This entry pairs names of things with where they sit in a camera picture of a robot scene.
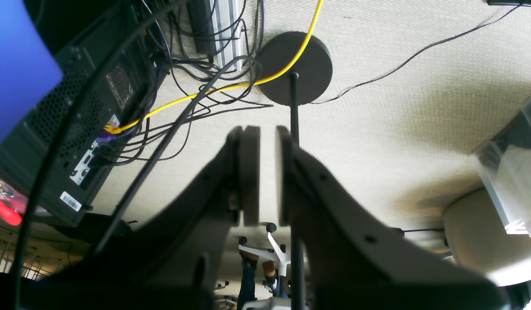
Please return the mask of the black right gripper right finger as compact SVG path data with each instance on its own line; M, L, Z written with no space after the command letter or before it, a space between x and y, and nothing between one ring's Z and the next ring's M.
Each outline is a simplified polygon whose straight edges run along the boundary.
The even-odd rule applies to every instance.
M315 310L508 310L487 278L377 220L277 127L279 223L304 243Z

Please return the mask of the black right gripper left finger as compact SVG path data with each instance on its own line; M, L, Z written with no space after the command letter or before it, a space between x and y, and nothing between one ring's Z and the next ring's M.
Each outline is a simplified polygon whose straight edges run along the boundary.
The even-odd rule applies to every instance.
M225 242L259 224L260 128L235 127L144 227L29 291L30 310L214 310Z

